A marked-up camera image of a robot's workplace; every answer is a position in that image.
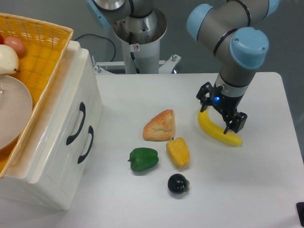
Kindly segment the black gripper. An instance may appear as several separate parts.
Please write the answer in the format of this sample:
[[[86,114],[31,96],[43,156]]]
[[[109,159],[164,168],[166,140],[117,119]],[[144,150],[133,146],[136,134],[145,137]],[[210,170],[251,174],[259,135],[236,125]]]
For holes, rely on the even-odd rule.
[[[229,131],[236,134],[243,129],[248,115],[237,111],[241,100],[240,87],[217,82],[213,87],[210,82],[207,82],[200,87],[196,98],[200,101],[200,112],[204,112],[208,106],[213,106],[221,114],[226,123],[223,134]]]

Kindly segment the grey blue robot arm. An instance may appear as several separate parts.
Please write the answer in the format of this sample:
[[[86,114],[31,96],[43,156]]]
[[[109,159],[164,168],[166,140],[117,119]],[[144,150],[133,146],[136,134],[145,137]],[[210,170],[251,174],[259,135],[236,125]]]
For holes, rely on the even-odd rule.
[[[200,4],[188,16],[190,36],[208,49],[222,67],[215,83],[197,93],[201,111],[212,106],[237,133],[247,115],[237,110],[269,48],[267,36],[253,27],[277,10],[279,0],[226,0],[220,8]],[[153,0],[87,0],[89,11],[103,28],[112,27],[122,42],[125,71],[155,74],[159,71],[159,42],[166,32],[165,16]]]

